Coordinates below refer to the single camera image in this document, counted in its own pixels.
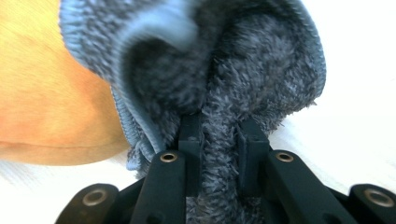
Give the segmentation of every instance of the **fuzzy fabric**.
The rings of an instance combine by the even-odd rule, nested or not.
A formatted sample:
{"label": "fuzzy fabric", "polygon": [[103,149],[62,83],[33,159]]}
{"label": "fuzzy fabric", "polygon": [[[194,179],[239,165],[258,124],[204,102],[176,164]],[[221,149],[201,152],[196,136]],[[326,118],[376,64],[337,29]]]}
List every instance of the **fuzzy fabric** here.
{"label": "fuzzy fabric", "polygon": [[318,32],[297,0],[63,0],[72,55],[107,80],[127,167],[144,176],[180,117],[202,113],[203,188],[188,223],[260,223],[258,199],[237,194],[235,130],[253,117],[265,134],[311,105],[325,83]]}

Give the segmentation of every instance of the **hole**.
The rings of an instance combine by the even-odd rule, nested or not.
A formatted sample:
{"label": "hole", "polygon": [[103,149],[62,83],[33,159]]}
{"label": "hole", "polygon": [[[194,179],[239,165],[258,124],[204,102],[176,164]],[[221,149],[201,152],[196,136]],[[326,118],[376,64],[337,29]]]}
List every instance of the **hole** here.
{"label": "hole", "polygon": [[376,189],[366,189],[364,195],[370,202],[379,206],[393,207],[395,205],[395,202],[388,195]]}
{"label": "hole", "polygon": [[95,206],[102,203],[107,198],[107,192],[104,189],[94,189],[84,196],[82,203],[87,206]]}
{"label": "hole", "polygon": [[341,224],[341,220],[333,214],[325,213],[322,218],[327,224]]}
{"label": "hole", "polygon": [[177,159],[177,155],[174,153],[165,153],[161,155],[161,161],[163,162],[172,162]]}
{"label": "hole", "polygon": [[278,160],[284,161],[284,162],[291,162],[291,161],[294,160],[294,158],[290,154],[285,153],[285,152],[277,153],[276,157],[277,157]]}
{"label": "hole", "polygon": [[151,213],[148,215],[148,218],[146,220],[146,223],[148,224],[160,224],[163,223],[163,214],[161,213]]}

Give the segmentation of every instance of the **white background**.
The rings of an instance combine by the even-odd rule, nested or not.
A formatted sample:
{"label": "white background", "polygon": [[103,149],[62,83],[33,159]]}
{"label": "white background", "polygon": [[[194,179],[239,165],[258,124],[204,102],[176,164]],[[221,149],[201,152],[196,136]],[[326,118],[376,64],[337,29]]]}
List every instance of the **white background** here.
{"label": "white background", "polygon": [[[317,24],[328,75],[318,105],[289,116],[273,148],[296,152],[329,187],[372,183],[396,192],[396,6],[391,0],[305,0]],[[0,161],[0,223],[53,223],[95,183],[134,182],[125,153],[51,167]]]}

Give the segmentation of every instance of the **blue knit fabric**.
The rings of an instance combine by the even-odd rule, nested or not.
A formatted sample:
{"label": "blue knit fabric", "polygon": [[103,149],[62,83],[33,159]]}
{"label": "blue knit fabric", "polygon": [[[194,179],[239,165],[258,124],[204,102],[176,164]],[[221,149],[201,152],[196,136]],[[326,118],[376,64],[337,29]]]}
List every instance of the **blue knit fabric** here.
{"label": "blue knit fabric", "polygon": [[318,32],[297,0],[63,0],[64,43],[108,81],[125,137],[127,168],[144,176],[202,113],[203,189],[188,199],[189,223],[258,223],[258,199],[238,196],[238,122],[268,135],[313,104],[325,83]]}

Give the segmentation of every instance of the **fleece lining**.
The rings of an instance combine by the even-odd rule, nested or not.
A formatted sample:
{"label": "fleece lining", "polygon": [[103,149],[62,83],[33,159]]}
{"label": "fleece lining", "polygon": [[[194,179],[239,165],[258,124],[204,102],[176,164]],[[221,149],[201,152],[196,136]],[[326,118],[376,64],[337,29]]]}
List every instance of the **fleece lining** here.
{"label": "fleece lining", "polygon": [[203,187],[188,223],[264,221],[238,196],[235,132],[253,117],[268,135],[313,104],[326,67],[318,31],[297,0],[63,0],[66,47],[112,86],[128,169],[147,173],[180,118],[202,114]]}

